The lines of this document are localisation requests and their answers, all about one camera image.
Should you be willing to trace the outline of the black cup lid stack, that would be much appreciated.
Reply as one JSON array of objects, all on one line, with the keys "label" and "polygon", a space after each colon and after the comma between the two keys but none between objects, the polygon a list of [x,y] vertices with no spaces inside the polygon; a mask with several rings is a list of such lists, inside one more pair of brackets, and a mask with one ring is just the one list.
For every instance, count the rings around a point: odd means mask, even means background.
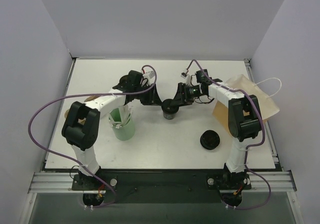
[{"label": "black cup lid stack", "polygon": [[200,137],[200,144],[207,150],[213,150],[220,144],[220,137],[214,130],[206,130]]}]

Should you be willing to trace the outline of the black takeout coffee cup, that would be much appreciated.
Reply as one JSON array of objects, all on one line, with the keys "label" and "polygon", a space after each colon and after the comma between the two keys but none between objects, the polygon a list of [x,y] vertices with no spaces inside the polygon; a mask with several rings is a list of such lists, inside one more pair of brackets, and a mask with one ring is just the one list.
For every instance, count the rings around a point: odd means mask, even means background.
[{"label": "black takeout coffee cup", "polygon": [[121,77],[119,80],[119,85],[124,89],[128,89],[128,86],[130,85],[130,76],[127,74]]}]

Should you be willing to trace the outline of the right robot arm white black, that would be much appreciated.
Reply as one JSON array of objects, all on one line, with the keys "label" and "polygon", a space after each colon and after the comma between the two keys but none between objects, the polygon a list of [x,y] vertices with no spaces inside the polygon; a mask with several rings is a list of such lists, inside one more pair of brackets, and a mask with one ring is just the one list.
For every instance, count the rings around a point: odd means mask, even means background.
[{"label": "right robot arm white black", "polygon": [[258,98],[242,89],[232,89],[219,79],[212,79],[206,69],[196,72],[198,85],[180,82],[173,99],[163,110],[173,114],[180,107],[192,105],[195,99],[210,97],[227,108],[227,127],[233,137],[229,157],[225,163],[228,172],[222,175],[222,183],[233,188],[240,181],[238,173],[247,169],[250,148],[261,146],[266,139]]}]

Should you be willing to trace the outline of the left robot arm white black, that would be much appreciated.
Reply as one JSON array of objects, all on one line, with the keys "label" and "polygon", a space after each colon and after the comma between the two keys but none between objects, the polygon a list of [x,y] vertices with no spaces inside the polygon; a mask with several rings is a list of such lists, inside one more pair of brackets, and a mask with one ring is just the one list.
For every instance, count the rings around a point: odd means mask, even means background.
[{"label": "left robot arm white black", "polygon": [[79,175],[89,189],[95,190],[102,183],[101,176],[97,174],[101,167],[94,151],[100,118],[135,99],[143,105],[160,106],[162,102],[156,84],[150,84],[151,79],[157,81],[154,70],[146,73],[131,70],[120,78],[108,95],[98,94],[92,101],[76,101],[70,106],[61,134],[74,150],[76,160],[80,162]]}]

